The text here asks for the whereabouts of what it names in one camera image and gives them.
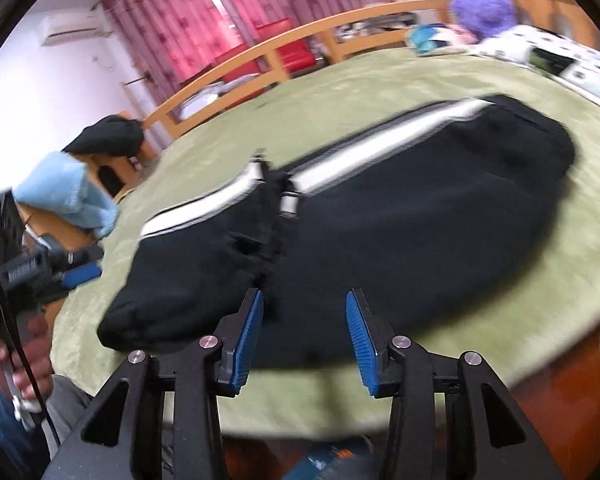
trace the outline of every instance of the wooden floor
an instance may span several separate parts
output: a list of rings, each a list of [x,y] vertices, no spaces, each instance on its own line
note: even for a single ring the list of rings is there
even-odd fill
[[[566,480],[586,480],[600,461],[598,334],[515,387],[513,394]],[[279,480],[302,458],[288,454],[278,460],[255,440],[227,440],[224,449],[233,480]]]

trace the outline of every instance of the green bedspread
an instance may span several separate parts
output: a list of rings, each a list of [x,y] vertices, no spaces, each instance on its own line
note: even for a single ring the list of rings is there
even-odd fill
[[[141,225],[158,210],[224,184],[258,148],[283,164],[401,110],[494,92],[529,104],[572,133],[578,161],[570,192],[546,247],[519,279],[462,316],[410,335],[432,352],[480,352],[507,384],[547,364],[600,321],[600,108],[498,60],[417,59],[400,48],[283,84],[174,143],[155,173],[123,200],[118,226],[104,241],[103,276],[64,304],[54,330],[56,371],[94,394],[120,362],[122,355],[100,345],[96,327],[125,281]],[[253,370],[239,397],[219,399],[225,432],[257,436],[317,438],[380,428],[389,408],[386,399],[368,397],[353,364]]]

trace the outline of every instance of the black and white pillow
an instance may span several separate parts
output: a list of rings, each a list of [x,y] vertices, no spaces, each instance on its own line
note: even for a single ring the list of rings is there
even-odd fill
[[[540,68],[554,81],[600,106],[600,52],[569,38],[517,25],[472,46],[470,54]]]

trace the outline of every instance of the red chair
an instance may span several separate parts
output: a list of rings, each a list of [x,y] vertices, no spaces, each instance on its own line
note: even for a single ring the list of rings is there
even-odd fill
[[[245,50],[247,50],[247,46],[244,43],[241,43],[240,45],[233,47],[231,50],[228,50],[224,54],[221,54],[220,56],[216,57],[216,65],[219,65],[221,63],[224,63],[225,61],[230,60],[232,57],[237,56],[238,54],[240,54],[241,52],[244,52]],[[240,65],[238,68],[234,68],[233,70],[231,70],[231,72],[227,72],[226,74],[224,74],[222,76],[222,81],[224,81],[225,83],[229,83],[229,82],[235,81],[236,79],[238,79],[242,76],[245,76],[245,75],[260,74],[260,73],[262,73],[262,70],[260,70],[260,67],[254,60],[247,61],[244,65]],[[264,92],[263,88],[261,88],[260,90],[256,90],[253,94],[249,94],[249,95],[247,95],[247,97],[243,97],[239,101],[236,101],[234,104],[229,106],[229,108],[233,108],[234,106],[237,106],[245,101],[248,101],[249,99],[253,99],[254,97],[262,94],[263,92]]]
[[[256,27],[261,41],[270,40],[294,27],[289,18],[267,23]],[[314,53],[306,46],[303,40],[292,41],[289,44],[276,49],[282,58],[282,63],[289,73],[305,70],[317,65]]]

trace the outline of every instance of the human hand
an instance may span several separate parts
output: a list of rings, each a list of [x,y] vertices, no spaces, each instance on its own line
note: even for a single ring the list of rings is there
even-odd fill
[[[23,345],[24,354],[29,361],[33,376],[36,378],[38,388],[43,397],[51,395],[53,381],[51,378],[52,367],[51,358],[51,335],[45,317],[42,314],[31,317],[29,320],[29,331],[33,338]],[[17,352],[12,354],[13,360],[13,382],[21,391],[24,399],[35,399],[36,394],[27,372],[22,367],[22,362]],[[9,351],[3,341],[0,340],[0,390],[8,397],[11,397],[7,379],[4,376],[4,364],[9,359]]]

